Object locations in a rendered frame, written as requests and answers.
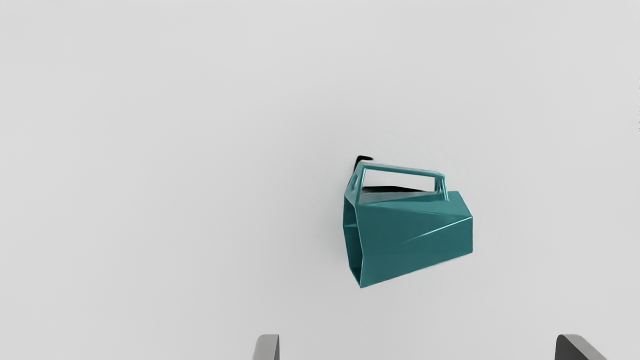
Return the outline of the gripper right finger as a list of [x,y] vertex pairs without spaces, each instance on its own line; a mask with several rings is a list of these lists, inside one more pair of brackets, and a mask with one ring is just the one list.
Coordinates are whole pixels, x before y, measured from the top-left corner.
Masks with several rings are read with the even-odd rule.
[[560,334],[555,342],[555,360],[607,360],[590,342],[575,333]]

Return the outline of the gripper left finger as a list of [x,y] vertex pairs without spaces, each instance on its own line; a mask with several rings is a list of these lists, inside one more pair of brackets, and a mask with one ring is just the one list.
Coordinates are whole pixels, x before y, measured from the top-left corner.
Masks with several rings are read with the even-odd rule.
[[276,333],[260,335],[254,346],[253,360],[281,360],[280,336]]

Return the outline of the teal faceted mug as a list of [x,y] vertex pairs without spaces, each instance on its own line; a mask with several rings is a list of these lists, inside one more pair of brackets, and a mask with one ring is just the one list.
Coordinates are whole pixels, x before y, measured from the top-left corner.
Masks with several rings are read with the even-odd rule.
[[[432,178],[432,191],[366,186],[366,174]],[[359,155],[343,194],[343,237],[350,272],[361,289],[470,255],[473,215],[443,173],[374,162]]]

